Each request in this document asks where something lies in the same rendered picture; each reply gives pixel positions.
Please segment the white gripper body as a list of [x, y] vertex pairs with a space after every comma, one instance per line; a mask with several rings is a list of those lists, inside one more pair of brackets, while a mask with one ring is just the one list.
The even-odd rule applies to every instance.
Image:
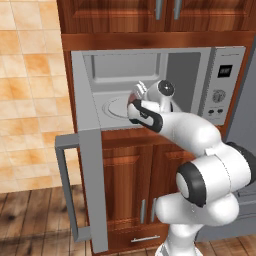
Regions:
[[137, 99], [143, 100], [146, 92], [147, 88], [142, 82], [137, 83], [133, 87], [133, 94]]

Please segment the wooden upper cupboard door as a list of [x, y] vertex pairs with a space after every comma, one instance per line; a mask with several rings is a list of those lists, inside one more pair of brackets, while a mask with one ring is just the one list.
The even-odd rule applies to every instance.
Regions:
[[156, 0], [57, 0], [62, 34], [162, 32], [156, 20]]
[[256, 31], [256, 0], [182, 0], [178, 20], [174, 1], [167, 0], [167, 32]]

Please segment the wooden cupboard door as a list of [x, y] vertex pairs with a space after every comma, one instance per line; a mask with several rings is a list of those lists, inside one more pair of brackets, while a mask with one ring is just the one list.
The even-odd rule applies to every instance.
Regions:
[[156, 20], [156, 0], [57, 0], [62, 34], [162, 32]]
[[186, 152], [174, 144], [162, 144], [153, 147], [152, 169], [147, 209], [147, 223], [158, 223], [155, 216], [151, 222], [151, 208], [154, 198], [176, 193], [176, 172], [180, 165], [195, 158], [192, 153]]
[[174, 1], [167, 0], [167, 32], [256, 31], [256, 0], [182, 0], [178, 20]]
[[141, 202], [149, 196], [152, 146], [103, 150], [106, 214], [109, 231], [140, 224]]

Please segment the grey microwave oven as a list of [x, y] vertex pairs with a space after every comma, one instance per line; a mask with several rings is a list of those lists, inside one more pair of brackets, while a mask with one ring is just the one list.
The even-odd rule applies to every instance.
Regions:
[[128, 129], [133, 86], [160, 80], [174, 85], [173, 110], [225, 123], [245, 48], [196, 47], [73, 51], [77, 123], [85, 129]]

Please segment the grey microwave door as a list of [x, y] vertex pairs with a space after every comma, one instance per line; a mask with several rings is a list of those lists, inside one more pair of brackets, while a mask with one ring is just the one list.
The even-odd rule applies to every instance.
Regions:
[[72, 52], [71, 57], [92, 246], [94, 253], [101, 253], [108, 250], [101, 129], [82, 53]]

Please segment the wooden lower cupboard door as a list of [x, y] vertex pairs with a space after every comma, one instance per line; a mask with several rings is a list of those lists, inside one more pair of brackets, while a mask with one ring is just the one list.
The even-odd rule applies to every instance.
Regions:
[[109, 231], [140, 224], [141, 202], [149, 196], [152, 146], [103, 150], [106, 214]]
[[195, 158], [192, 153], [186, 152], [174, 144], [162, 144], [153, 147], [152, 169], [147, 209], [147, 223], [158, 223], [155, 216], [151, 222], [151, 208], [154, 198], [176, 193], [176, 172], [180, 165]]

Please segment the wooden drawer front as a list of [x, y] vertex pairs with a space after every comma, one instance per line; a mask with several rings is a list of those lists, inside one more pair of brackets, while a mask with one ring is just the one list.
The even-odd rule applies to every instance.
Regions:
[[[122, 252], [159, 245], [165, 240], [167, 233], [168, 225], [159, 223], [110, 231], [108, 233], [109, 250], [111, 252]], [[159, 235], [160, 238], [150, 241], [131, 243], [133, 238], [143, 238], [154, 235]]]

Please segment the wooden cupboard frame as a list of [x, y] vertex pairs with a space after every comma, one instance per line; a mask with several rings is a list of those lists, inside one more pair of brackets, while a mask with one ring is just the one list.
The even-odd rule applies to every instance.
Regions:
[[[250, 48], [252, 46], [254, 35], [249, 31], [231, 31], [231, 32], [160, 32], [160, 33], [107, 33], [107, 34], [71, 34], [63, 39], [65, 55], [67, 57], [68, 79], [71, 85], [71, 97], [73, 101], [72, 111], [75, 117], [75, 130], [71, 134], [77, 134], [77, 117], [76, 103], [74, 94], [74, 81], [71, 53], [73, 51], [94, 51], [94, 50], [131, 50], [131, 49], [162, 49], [162, 48], [196, 48], [196, 47], [232, 47], [243, 46], [245, 48], [244, 57], [235, 84], [233, 96], [226, 115], [225, 123], [222, 125], [212, 124], [219, 130], [221, 139], [224, 143], [227, 125], [229, 123], [230, 114], [233, 110], [233, 105], [237, 97], [239, 82], [242, 71], [245, 67]], [[147, 129], [141, 124], [133, 124], [132, 128], [117, 129], [117, 130], [101, 130], [102, 140], [102, 162], [103, 150], [115, 149], [133, 146], [156, 146], [162, 144], [174, 144], [163, 136]], [[83, 167], [80, 154], [80, 146], [76, 149], [80, 160], [80, 170], [82, 184], [84, 188], [84, 197], [86, 200], [86, 189], [83, 177]], [[93, 256], [109, 256], [110, 254], [118, 253], [108, 250], [101, 253], [94, 253]]]

